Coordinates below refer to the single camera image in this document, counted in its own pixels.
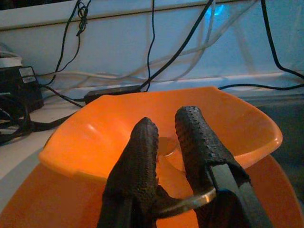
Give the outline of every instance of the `orange container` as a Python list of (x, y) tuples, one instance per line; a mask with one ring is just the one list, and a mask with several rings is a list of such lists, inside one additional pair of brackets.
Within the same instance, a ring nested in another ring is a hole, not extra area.
[[(208, 124), (244, 168), (254, 165), (282, 142), (279, 128), (268, 116), (213, 87), (105, 95), (55, 131), (39, 155), (49, 169), (39, 165), (29, 175), (2, 212), (0, 227), (95, 227), (106, 178), (132, 128), (144, 116), (158, 126), (160, 150), (169, 154), (159, 156), (160, 184), (173, 197), (191, 194), (174, 128), (176, 111), (189, 105), (201, 109)], [(286, 198), (296, 202), (292, 188), (288, 191)], [(159, 228), (198, 227), (193, 211), (157, 223)]]

